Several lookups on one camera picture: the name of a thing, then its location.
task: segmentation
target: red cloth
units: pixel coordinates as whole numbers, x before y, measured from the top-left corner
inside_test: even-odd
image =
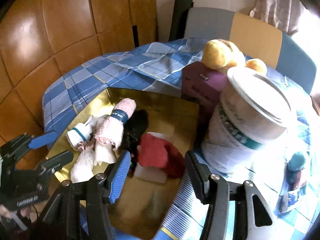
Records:
[[[310,171],[308,171],[307,169],[302,169],[301,171],[298,171],[296,175],[296,181],[293,184],[293,190],[304,187],[307,184],[309,176]]]
[[[138,162],[142,167],[152,166],[163,170],[169,178],[181,178],[185,171],[184,159],[172,143],[146,133],[141,136]]]

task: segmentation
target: metal screw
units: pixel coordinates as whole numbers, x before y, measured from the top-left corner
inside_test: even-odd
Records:
[[[67,186],[69,186],[70,185],[70,180],[68,180],[68,179],[65,179],[63,182],[61,182],[61,185],[63,186],[63,187],[67,187]]]
[[[214,180],[218,180],[218,179],[220,179],[220,176],[218,174],[211,174],[210,178],[214,179]]]
[[[244,183],[245,183],[246,185],[248,185],[249,187],[253,187],[253,182],[250,181],[250,180],[246,180]]]
[[[96,175],[96,179],[104,179],[104,177],[105,177],[105,175],[104,175],[104,173],[98,173],[97,175]]]
[[[40,183],[37,184],[37,190],[39,190],[39,191],[42,190],[42,185]]]

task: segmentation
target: cardboard box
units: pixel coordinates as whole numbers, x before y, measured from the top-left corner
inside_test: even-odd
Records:
[[[228,78],[219,71],[196,61],[182,70],[182,97],[200,105],[200,121],[207,122],[220,101],[220,93]]]

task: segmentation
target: plush toy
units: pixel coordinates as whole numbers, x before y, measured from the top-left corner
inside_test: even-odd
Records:
[[[202,63],[223,74],[227,74],[228,69],[235,66],[252,68],[263,75],[267,73],[267,66],[262,60],[255,58],[246,62],[243,53],[234,43],[222,39],[206,43]]]

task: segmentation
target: red towel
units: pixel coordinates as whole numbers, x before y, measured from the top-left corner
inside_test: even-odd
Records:
[[[138,162],[142,167],[156,167],[172,179],[183,176],[184,159],[172,143],[146,133],[141,136],[139,145],[141,151],[138,152]]]

